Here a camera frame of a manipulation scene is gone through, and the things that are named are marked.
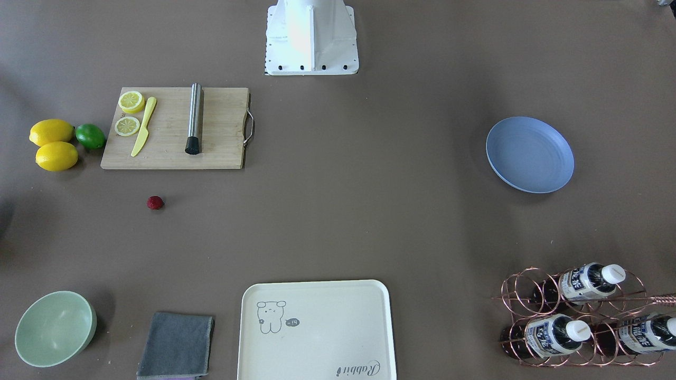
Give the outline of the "blue plate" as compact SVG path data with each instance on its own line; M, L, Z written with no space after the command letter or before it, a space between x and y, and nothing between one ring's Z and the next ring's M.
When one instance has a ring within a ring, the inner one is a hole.
M485 151L496 175L522 192L557 192L575 170L568 140L536 118L517 116L496 123L487 134Z

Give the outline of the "red strawberry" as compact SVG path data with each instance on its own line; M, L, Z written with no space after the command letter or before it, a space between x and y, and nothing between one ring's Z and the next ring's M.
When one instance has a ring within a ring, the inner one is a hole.
M159 196L151 196L148 197L146 206L150 210L160 210L164 207L164 200Z

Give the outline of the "cream rabbit tray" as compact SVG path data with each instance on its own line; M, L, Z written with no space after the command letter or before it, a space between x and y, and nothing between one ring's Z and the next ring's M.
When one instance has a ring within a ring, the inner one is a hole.
M259 283L243 294L239 379L396 379L390 295L374 279Z

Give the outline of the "steel muddler black tip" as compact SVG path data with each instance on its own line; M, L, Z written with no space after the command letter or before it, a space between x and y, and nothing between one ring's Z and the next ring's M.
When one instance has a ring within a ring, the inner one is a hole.
M199 83L191 85L191 97L189 102L189 124L187 140L184 151L189 155L201 153L201 110L202 110L202 87Z

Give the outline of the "yellow plastic knife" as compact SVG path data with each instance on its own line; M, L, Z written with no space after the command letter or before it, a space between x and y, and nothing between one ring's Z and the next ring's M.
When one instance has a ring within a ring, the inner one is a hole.
M149 130L148 130L148 125L150 118L152 117L152 114L154 113L155 106L157 105L157 99L155 97L149 97L145 103L145 110L142 118L142 123L140 123L140 128L138 130L138 136L137 140L135 141L135 144L133 146L133 149L130 153L131 157L136 157L139 153L140 150L145 145L145 142L147 141L149 137Z

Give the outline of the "grey folded cloth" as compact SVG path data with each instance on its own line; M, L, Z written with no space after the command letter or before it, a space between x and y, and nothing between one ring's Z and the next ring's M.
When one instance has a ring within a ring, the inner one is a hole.
M137 379L198 379L208 374L213 317L154 313Z

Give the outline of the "green lime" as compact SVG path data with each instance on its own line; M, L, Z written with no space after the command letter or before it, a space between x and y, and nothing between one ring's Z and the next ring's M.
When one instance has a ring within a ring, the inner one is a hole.
M74 130L77 141L86 149L100 149L106 144L106 135L93 123L84 123Z

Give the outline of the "dark drink bottle middle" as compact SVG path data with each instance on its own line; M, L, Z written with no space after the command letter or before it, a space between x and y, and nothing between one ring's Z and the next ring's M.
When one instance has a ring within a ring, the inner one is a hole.
M579 351L582 343L591 336L592 330L583 320L555 313L505 327L499 342L505 353L514 359L546 360Z

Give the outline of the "dark drink bottle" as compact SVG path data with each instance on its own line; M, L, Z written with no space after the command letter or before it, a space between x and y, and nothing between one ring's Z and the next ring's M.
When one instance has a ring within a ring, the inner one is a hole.
M621 265L592 262L537 284L529 302L541 305L543 312L565 312L574 306L612 296L626 278L627 272Z
M627 356L675 350L675 318L650 313L593 328L599 351L604 356Z
M514 359L546 360L579 351L582 343L591 336L592 330L583 320L555 313L505 327L499 342L505 353Z

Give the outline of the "dark drink bottle top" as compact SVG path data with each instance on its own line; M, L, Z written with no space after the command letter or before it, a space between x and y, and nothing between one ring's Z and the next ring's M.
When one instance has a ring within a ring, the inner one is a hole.
M541 305L543 312L565 312L574 306L612 296L626 278L627 272L621 265L592 262L537 284L529 302Z

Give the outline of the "yellow lemon lower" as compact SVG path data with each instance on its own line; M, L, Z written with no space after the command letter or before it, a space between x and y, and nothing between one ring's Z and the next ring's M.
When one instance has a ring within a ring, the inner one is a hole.
M68 170L78 162L78 152L69 142L55 141L40 147L35 161L44 170L59 172Z

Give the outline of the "yellow lemon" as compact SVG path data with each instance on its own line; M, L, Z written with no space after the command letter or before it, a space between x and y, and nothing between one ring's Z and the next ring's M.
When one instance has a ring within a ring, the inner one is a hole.
M69 142L55 141L40 147L35 161L44 170L59 172L68 170L78 162L78 152Z
M29 141L39 147L52 142L69 142L74 137L74 127L61 119L46 119L35 123L29 133Z

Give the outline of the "yellow lemon upper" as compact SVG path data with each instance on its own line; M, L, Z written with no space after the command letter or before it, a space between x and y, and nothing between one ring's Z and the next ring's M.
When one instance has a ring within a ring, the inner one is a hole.
M74 137L74 127L61 119L46 119L35 123L29 133L29 141L39 147L52 142L69 142Z

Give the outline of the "green bowl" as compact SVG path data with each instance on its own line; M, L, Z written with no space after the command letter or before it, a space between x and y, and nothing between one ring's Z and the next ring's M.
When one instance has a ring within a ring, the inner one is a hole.
M15 330L15 351L28 365L56 366L87 348L97 329L91 303L73 291L42 296L24 312Z

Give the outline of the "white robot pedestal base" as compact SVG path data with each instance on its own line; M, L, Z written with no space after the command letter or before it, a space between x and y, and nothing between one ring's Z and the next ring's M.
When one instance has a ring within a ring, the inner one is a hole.
M353 7L343 1L278 1L266 15L264 74L358 73Z

